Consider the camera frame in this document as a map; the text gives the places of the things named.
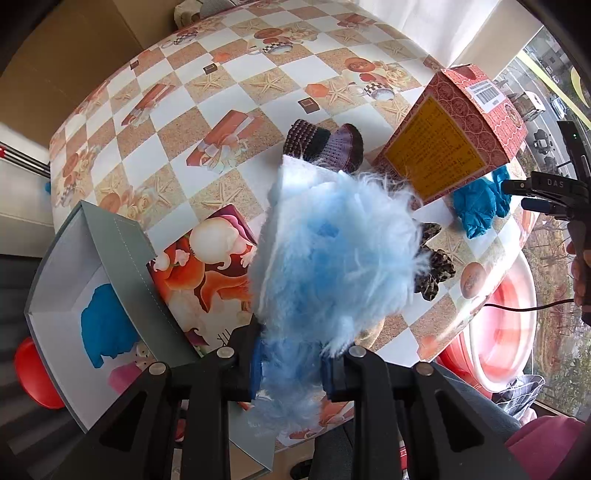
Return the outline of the person's hand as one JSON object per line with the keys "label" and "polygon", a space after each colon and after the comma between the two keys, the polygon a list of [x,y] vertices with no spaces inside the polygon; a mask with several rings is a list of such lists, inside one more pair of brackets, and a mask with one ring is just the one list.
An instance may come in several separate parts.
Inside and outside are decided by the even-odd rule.
{"label": "person's hand", "polygon": [[574,279],[574,302],[576,305],[583,307],[587,304],[585,296],[589,275],[586,273],[586,269],[590,267],[591,251],[585,250],[582,254],[577,254],[575,245],[572,242],[567,245],[566,251],[573,256],[570,270]]}

